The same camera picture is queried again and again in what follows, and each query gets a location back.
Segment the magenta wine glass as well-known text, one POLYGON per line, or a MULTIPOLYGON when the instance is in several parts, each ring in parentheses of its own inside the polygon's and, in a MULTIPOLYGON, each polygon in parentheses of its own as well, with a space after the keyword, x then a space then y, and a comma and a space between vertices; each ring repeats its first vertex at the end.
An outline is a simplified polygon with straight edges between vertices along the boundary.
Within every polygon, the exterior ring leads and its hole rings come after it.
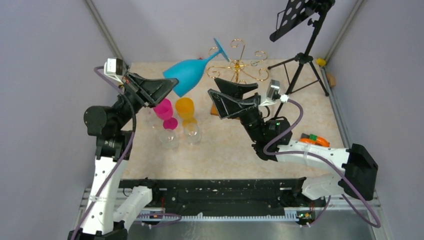
POLYGON ((169 99, 165 98, 157 106, 153 108, 156 116, 161 119, 162 126, 166 130, 175 130, 178 126, 178 121, 173 117, 174 110, 169 99))

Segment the clear glass front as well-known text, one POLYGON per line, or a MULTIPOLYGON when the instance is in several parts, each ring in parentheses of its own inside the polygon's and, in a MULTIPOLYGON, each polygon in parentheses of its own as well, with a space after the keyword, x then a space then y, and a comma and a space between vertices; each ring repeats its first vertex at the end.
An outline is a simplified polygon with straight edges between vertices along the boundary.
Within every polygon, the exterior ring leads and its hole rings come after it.
POLYGON ((190 145, 197 145, 201 140, 200 128, 196 123, 188 123, 184 127, 184 135, 190 145))

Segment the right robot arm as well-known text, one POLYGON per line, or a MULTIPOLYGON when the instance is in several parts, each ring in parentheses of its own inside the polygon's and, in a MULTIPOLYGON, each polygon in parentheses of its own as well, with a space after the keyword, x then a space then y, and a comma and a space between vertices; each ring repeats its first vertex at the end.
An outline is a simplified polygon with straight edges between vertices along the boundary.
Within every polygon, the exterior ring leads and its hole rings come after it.
POLYGON ((285 117, 265 120, 260 107, 276 103, 292 103, 280 92, 280 82, 272 80, 265 94, 255 93, 258 84, 239 84, 216 78, 217 89, 209 89, 210 96, 221 119, 239 119, 252 140, 256 155, 264 161, 290 162, 327 171, 327 175, 302 180, 293 192, 299 206, 307 206, 320 197, 345 194, 370 201, 374 197, 378 164, 360 144, 349 148, 333 148, 292 139, 294 123, 285 117))

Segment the gold wire glass rack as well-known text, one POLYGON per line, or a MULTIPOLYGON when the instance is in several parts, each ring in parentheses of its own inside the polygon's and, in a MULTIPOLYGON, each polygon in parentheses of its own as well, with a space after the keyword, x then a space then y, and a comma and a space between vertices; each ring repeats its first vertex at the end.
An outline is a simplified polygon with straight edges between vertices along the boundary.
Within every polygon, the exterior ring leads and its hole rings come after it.
POLYGON ((258 69, 259 77, 256 77, 246 72, 245 68, 257 67, 259 63, 264 62, 265 60, 268 59, 268 54, 265 51, 261 51, 261 50, 255 51, 254 55, 258 57, 259 59, 252 60, 250 63, 245 63, 243 62, 243 55, 244 55, 244 51, 246 47, 245 42, 242 39, 233 39, 230 43, 230 46, 233 49, 236 49, 239 45, 242 45, 242 48, 241 48, 240 56, 238 58, 231 59, 229 57, 228 66, 209 66, 206 69, 207 76, 211 79, 220 78, 221 77, 220 70, 231 70, 233 72, 233 75, 230 81, 236 84, 247 84, 247 82, 244 79, 241 79, 240 75, 242 74, 258 82, 266 81, 270 76, 270 73, 267 69, 259 68, 258 69))

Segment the yellow wine glass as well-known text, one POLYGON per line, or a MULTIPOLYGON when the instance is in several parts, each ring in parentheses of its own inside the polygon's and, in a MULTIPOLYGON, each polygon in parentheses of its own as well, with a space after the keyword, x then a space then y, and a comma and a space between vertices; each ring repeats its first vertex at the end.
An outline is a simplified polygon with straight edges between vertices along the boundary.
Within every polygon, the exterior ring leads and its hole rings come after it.
POLYGON ((189 124, 197 124, 197 120, 194 117, 195 106, 192 99, 188 97, 182 97, 175 102, 175 110, 177 115, 182 119, 182 126, 186 127, 189 124))

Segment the clear glass back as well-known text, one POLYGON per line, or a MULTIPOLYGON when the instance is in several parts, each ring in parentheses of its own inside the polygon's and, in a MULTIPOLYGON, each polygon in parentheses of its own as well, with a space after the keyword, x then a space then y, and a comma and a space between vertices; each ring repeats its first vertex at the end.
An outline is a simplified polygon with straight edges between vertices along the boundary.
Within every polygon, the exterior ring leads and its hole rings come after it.
POLYGON ((164 129, 158 137, 162 146, 166 149, 177 149, 179 146, 179 138, 174 130, 164 129))

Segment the blue wine glass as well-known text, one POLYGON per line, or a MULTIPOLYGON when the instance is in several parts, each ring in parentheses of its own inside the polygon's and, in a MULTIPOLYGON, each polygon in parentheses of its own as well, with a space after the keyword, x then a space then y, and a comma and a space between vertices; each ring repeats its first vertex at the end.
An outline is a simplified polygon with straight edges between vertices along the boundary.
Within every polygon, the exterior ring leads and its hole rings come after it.
POLYGON ((230 59, 223 49, 221 43, 214 38, 213 39, 217 48, 217 51, 205 59, 186 59, 179 63, 174 64, 162 75, 165 79, 177 79, 178 84, 173 88, 173 92, 180 98, 190 92, 201 80, 204 75, 207 64, 221 54, 227 62, 230 59))

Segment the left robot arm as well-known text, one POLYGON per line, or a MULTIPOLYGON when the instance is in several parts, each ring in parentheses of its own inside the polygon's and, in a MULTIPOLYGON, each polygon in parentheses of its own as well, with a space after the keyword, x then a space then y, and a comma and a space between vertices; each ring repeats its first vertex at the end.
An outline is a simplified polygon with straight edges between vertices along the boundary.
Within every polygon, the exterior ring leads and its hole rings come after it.
POLYGON ((137 112, 156 107, 177 84, 176 78, 146 79, 128 72, 111 83, 118 92, 112 106, 94 105, 85 111, 87 133, 96 138, 95 172, 88 205, 68 234, 70 240, 125 240, 142 209, 160 202, 159 191, 136 186, 124 203, 115 206, 135 138, 137 112))

